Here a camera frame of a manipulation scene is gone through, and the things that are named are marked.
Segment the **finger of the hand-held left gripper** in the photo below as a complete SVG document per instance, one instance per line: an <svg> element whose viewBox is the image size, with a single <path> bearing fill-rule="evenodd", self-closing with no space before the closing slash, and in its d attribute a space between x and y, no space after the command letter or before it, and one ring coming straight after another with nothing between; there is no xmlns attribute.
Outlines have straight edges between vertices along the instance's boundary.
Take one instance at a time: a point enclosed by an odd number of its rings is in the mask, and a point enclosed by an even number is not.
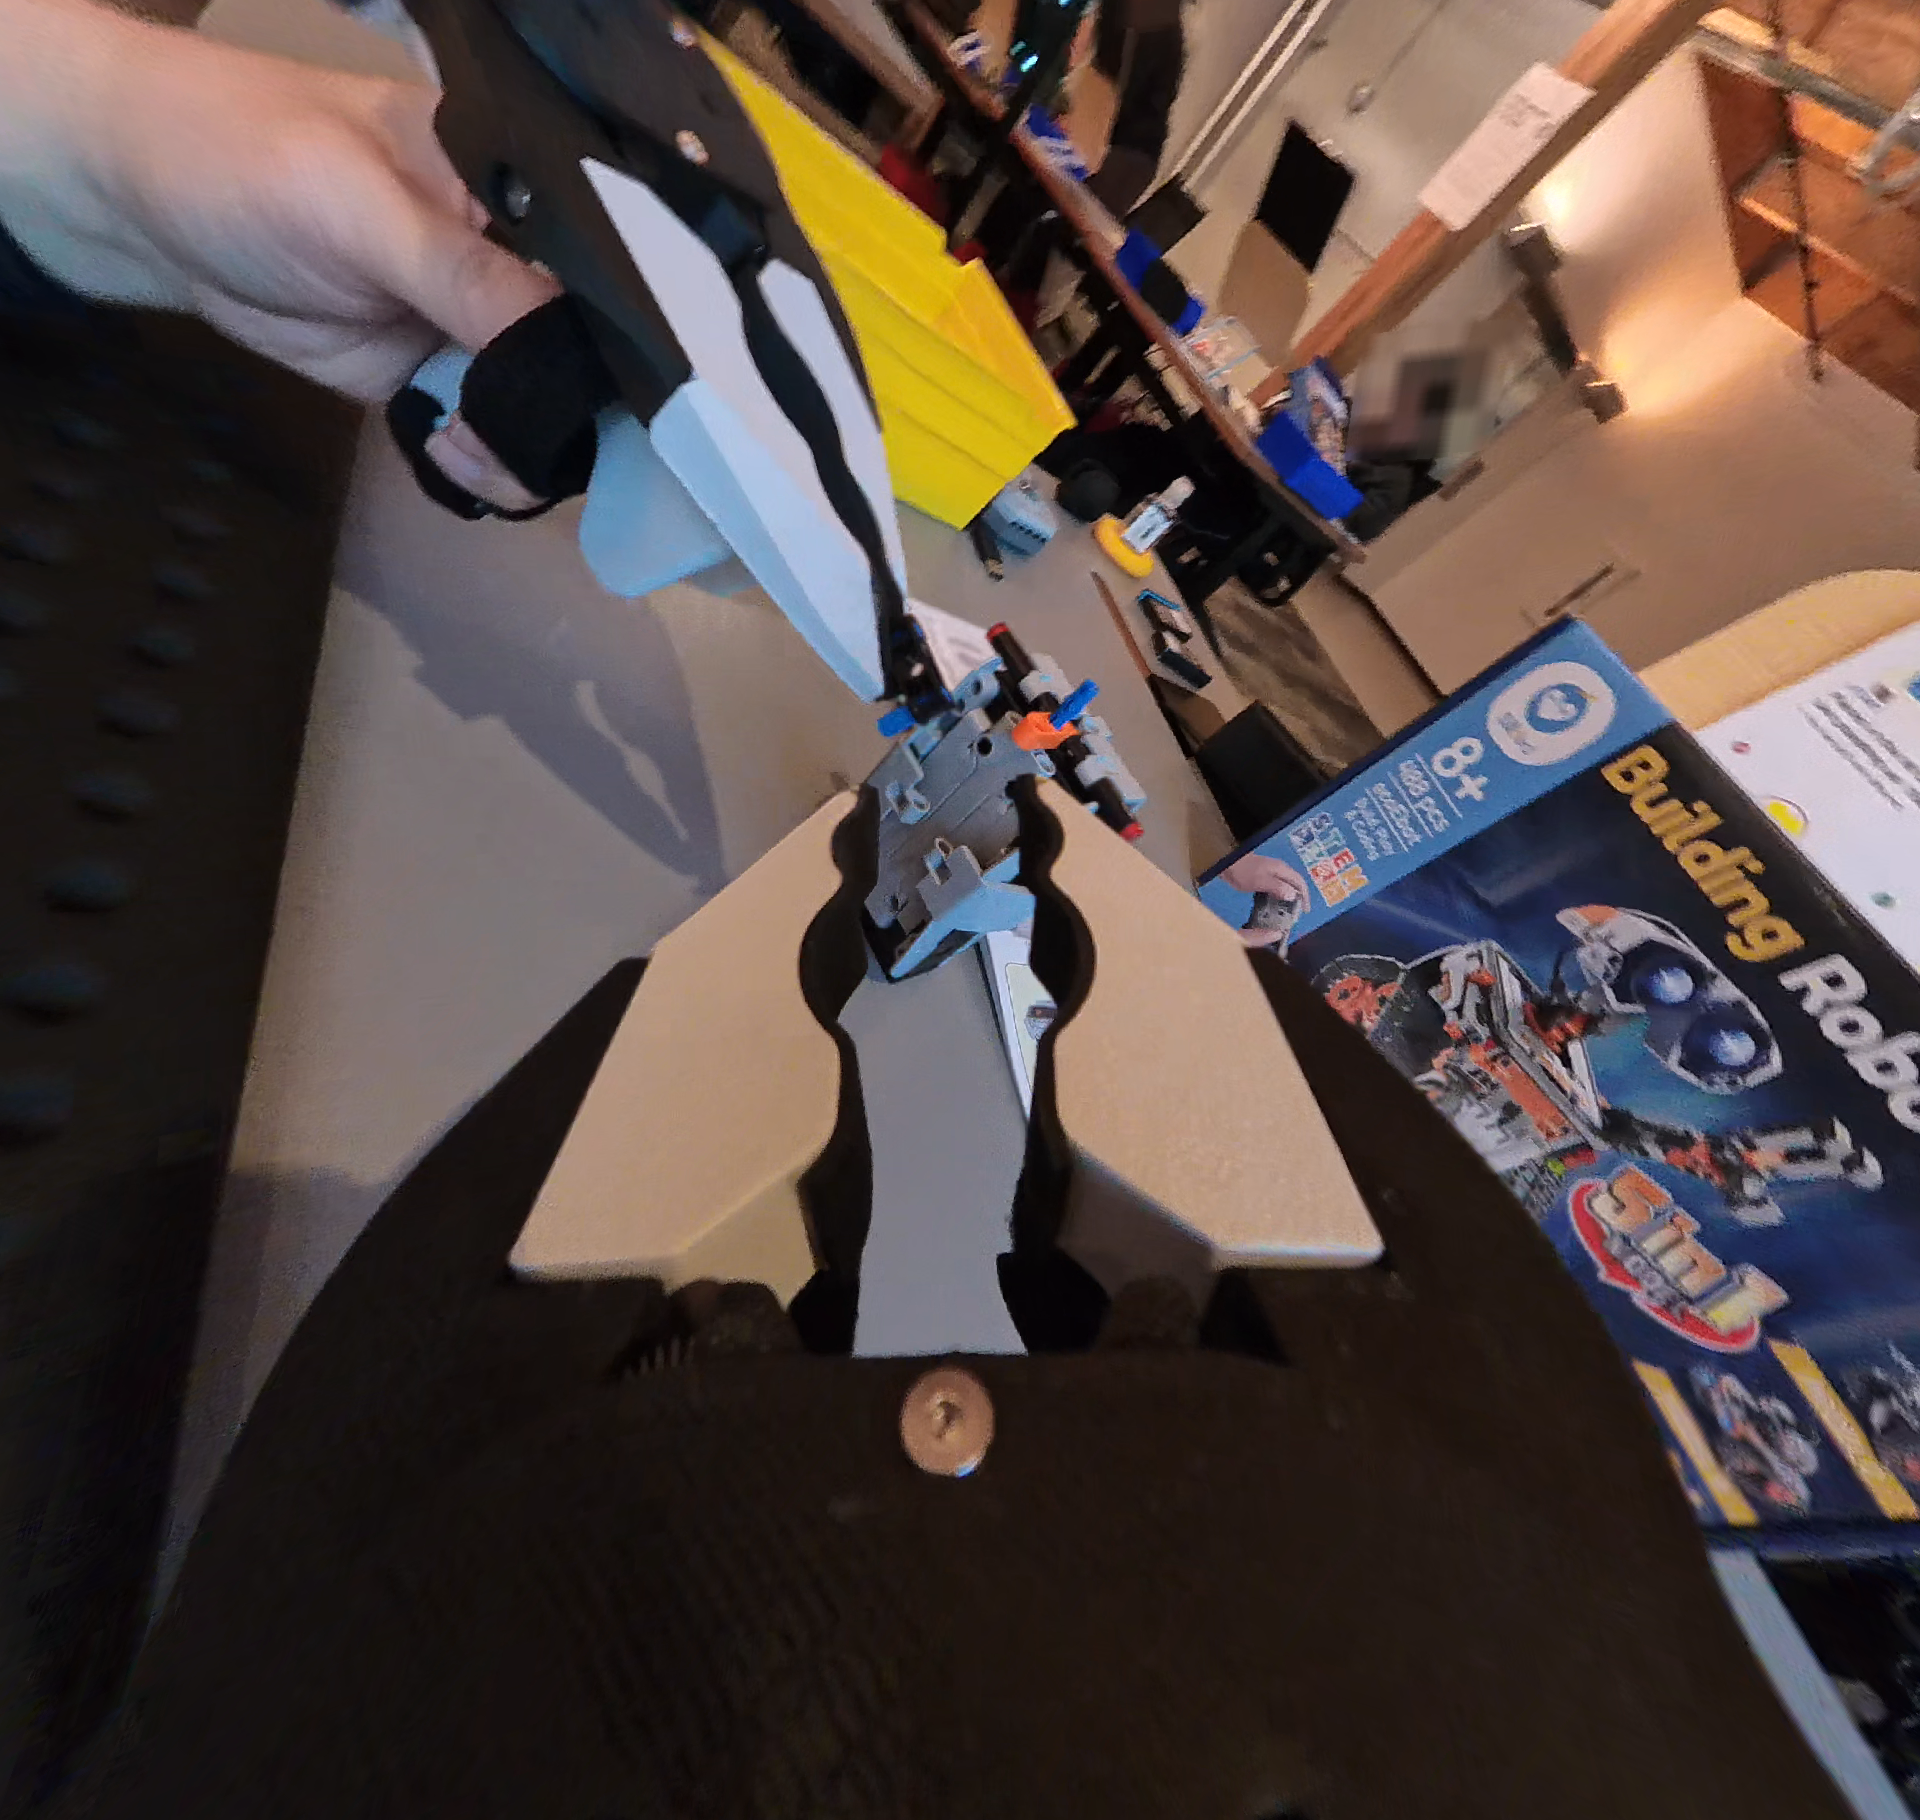
<svg viewBox="0 0 1920 1820"><path fill-rule="evenodd" d="M892 606L905 611L907 577L896 495L864 370L844 338L837 314L829 309L821 288L802 270L777 256L768 258L759 270L759 293L827 400L841 471L865 511L864 531L885 560L885 565L876 568L876 579L890 585Z"/></svg>
<svg viewBox="0 0 1920 1820"><path fill-rule="evenodd" d="M585 160L585 177L682 368L658 407L597 422L583 555L597 583L636 599L722 568L759 585L860 698L881 702L881 640L902 617L865 511L832 442L827 400L759 293L782 258L847 320L794 212L762 220L715 198L682 218L636 175Z"/></svg>

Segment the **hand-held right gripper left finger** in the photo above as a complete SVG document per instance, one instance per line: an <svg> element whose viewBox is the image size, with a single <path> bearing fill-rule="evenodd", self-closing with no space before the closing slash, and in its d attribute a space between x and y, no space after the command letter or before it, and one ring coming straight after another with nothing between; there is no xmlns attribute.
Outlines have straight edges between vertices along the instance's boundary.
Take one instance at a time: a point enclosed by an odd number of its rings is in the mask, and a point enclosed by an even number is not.
<svg viewBox="0 0 1920 1820"><path fill-rule="evenodd" d="M642 963L510 1270L764 1286L852 1332L874 1167L841 1016L865 980L879 802L829 800Z"/></svg>

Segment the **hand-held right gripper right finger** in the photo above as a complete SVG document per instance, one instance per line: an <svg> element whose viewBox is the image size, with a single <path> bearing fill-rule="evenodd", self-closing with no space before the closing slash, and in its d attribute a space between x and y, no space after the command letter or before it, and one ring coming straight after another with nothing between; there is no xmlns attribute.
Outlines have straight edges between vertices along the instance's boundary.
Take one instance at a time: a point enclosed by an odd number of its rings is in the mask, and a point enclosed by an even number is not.
<svg viewBox="0 0 1920 1820"><path fill-rule="evenodd" d="M1052 998L1003 1254L1008 1308L1191 1308L1232 1273L1351 1270L1380 1232L1253 953L1048 778L1013 794Z"/></svg>

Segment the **small black blue connector piece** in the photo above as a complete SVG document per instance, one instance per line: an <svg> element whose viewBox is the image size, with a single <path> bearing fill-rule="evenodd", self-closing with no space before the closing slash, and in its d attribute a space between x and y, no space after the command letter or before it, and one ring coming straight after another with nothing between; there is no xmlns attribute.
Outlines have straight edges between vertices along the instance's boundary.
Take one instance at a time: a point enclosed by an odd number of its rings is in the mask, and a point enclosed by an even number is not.
<svg viewBox="0 0 1920 1820"><path fill-rule="evenodd" d="M899 738L939 720L952 702L928 636L911 611L885 625L881 674L876 731L885 738Z"/></svg>

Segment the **grey building block robot model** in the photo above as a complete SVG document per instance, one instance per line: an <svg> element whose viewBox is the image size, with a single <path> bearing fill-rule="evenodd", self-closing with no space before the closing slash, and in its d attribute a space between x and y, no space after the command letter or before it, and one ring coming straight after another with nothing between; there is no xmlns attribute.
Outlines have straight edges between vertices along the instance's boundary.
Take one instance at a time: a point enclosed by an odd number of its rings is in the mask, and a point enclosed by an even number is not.
<svg viewBox="0 0 1920 1820"><path fill-rule="evenodd" d="M1071 682L1004 624L961 624L958 645L957 676L881 716L888 749L865 782L879 820L862 925L894 984L1034 916L1020 884L1019 780L1055 780L1123 839L1142 835L1144 788L1093 707L1097 682Z"/></svg>

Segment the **grey desk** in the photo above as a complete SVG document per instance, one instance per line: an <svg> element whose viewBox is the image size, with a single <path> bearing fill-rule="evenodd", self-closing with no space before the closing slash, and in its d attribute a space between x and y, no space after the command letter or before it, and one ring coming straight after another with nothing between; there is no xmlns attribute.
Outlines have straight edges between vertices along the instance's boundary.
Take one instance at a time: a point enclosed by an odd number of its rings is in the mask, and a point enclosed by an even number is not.
<svg viewBox="0 0 1920 1820"><path fill-rule="evenodd" d="M1004 617L1144 782L1191 886L1229 831L1144 688L1075 526L990 585L899 514L914 592ZM161 1589L305 1305L419 1157L611 964L876 765L870 712L762 597L597 585L574 514L469 526L370 417L340 526L252 1057L216 1213ZM849 1002L876 1152L856 1352L1004 1353L993 1279L1023 1116L984 970Z"/></svg>

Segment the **white printed task sheet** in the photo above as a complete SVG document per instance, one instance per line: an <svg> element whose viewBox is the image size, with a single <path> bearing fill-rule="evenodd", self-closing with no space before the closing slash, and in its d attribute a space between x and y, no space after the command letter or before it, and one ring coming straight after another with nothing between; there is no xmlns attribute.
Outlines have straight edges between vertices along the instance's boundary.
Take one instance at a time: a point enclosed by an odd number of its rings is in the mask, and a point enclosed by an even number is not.
<svg viewBox="0 0 1920 1820"><path fill-rule="evenodd" d="M1700 745L1917 967L1917 625L1705 725Z"/></svg>

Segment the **person's left hand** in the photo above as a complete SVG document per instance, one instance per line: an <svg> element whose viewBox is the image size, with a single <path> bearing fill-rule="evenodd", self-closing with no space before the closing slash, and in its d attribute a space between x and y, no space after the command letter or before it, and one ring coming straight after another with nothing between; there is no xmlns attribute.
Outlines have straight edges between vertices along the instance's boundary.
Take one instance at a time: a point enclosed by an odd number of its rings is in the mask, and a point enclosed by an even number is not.
<svg viewBox="0 0 1920 1820"><path fill-rule="evenodd" d="M417 84L2 0L4 267L383 402L558 297L488 238L433 114Z"/></svg>

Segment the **yellow plastic bin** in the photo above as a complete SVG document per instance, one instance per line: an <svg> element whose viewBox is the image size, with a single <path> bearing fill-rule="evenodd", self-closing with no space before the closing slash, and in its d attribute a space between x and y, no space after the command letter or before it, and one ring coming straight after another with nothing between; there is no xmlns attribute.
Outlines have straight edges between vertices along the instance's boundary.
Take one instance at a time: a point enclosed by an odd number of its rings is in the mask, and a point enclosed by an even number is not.
<svg viewBox="0 0 1920 1820"><path fill-rule="evenodd" d="M722 43L703 48L766 145L852 325L899 502L961 528L1073 415L990 273Z"/></svg>

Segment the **open instruction manual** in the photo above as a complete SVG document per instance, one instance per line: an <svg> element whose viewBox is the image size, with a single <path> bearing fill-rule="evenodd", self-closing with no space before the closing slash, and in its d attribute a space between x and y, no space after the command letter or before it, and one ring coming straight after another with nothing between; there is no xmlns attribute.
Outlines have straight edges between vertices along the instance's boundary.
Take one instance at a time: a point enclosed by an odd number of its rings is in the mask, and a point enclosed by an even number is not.
<svg viewBox="0 0 1920 1820"><path fill-rule="evenodd" d="M1020 1111L1034 1106L1040 1045L1059 1004L1032 967L1032 934L1025 927L993 932L982 940L982 968L993 1008Z"/></svg>

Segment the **blue robot kit box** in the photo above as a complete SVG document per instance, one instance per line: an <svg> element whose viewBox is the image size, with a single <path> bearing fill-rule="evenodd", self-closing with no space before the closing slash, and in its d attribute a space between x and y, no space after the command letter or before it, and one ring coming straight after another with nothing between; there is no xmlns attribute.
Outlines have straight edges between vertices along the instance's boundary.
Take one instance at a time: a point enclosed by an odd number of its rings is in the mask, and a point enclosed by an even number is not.
<svg viewBox="0 0 1920 1820"><path fill-rule="evenodd" d="M1710 1532L1916 1555L1916 976L1595 632L1196 891L1546 1232Z"/></svg>

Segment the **blue storage bin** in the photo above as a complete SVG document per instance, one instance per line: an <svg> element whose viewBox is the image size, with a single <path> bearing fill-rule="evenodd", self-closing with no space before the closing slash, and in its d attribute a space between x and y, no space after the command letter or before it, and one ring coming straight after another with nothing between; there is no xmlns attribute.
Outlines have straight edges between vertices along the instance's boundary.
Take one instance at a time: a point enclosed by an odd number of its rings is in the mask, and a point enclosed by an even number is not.
<svg viewBox="0 0 1920 1820"><path fill-rule="evenodd" d="M1361 508L1361 491L1322 459L1296 417L1278 414L1260 430L1256 453L1283 487L1324 521L1348 521Z"/></svg>

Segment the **black perforated board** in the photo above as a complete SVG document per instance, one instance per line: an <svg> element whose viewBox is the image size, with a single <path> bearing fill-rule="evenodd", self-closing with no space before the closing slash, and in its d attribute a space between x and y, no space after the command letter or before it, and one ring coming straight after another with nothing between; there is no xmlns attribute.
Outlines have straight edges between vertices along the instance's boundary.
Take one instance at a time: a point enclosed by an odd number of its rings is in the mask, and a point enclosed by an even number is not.
<svg viewBox="0 0 1920 1820"><path fill-rule="evenodd" d="M4 1815L149 1621L361 425L178 318L4 318Z"/></svg>

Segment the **light wooden board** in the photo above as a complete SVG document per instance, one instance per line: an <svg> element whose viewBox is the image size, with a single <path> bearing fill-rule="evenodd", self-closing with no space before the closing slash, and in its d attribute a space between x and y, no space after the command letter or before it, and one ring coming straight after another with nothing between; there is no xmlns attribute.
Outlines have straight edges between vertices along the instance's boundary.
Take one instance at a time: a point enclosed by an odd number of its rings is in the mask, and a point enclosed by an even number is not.
<svg viewBox="0 0 1920 1820"><path fill-rule="evenodd" d="M1917 622L1917 574L1877 568L1799 586L1639 674L1686 730L1724 720Z"/></svg>

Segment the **white paper wall label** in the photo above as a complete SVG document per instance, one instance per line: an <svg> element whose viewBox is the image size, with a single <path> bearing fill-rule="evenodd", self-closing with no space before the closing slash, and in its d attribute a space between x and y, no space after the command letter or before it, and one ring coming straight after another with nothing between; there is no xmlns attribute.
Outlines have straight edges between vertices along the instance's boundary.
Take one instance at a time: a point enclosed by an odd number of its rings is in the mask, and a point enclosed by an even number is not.
<svg viewBox="0 0 1920 1820"><path fill-rule="evenodd" d="M1427 177L1421 210L1465 231L1589 101L1589 87L1536 62Z"/></svg>

